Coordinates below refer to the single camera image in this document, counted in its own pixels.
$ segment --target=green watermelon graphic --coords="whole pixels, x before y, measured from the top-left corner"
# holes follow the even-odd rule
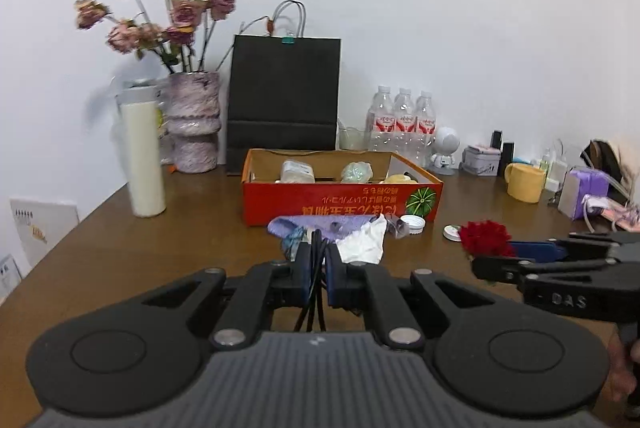
[[[436,198],[436,192],[431,188],[418,188],[406,199],[405,211],[408,215],[418,215],[418,217],[424,218],[433,209]]]

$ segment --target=gray gripper base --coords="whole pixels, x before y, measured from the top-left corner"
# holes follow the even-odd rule
[[[512,420],[452,397],[419,356],[358,333],[265,332],[220,352],[168,403],[117,419],[45,410],[31,428],[604,428],[586,411]]]

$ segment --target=cream thermos bottle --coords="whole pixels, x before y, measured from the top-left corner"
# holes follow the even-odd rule
[[[162,213],[164,185],[158,139],[158,88],[135,86],[116,96],[124,129],[127,187],[133,214],[153,217]]]

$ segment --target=textured ceramic vase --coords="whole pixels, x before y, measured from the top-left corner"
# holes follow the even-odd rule
[[[174,164],[180,172],[203,173],[218,163],[220,78],[217,72],[169,76],[166,127],[174,138]]]

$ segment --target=brown tabletop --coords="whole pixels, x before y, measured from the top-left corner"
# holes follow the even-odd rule
[[[136,218],[126,188],[120,189],[61,241],[0,307],[3,428],[19,428],[40,411],[24,360],[31,343],[46,329],[201,268],[223,267],[229,275],[242,275],[258,262],[282,257],[279,239],[265,228],[242,223],[239,177],[227,177],[222,169],[202,175],[173,173],[166,176],[166,201],[162,215]],[[516,240],[542,240],[583,229],[545,204],[512,199],[501,179],[461,173],[445,178],[435,223],[427,224],[421,235],[385,240],[383,265],[402,277],[427,267],[519,300],[511,286],[487,287],[476,280],[460,245],[442,236],[447,224],[485,219],[505,224]],[[297,314],[277,311],[273,328],[292,329]],[[326,310],[326,322],[329,330],[363,328],[344,311]],[[609,339],[612,325],[579,322],[603,342]],[[594,412],[610,426],[635,426],[610,401],[608,386]]]

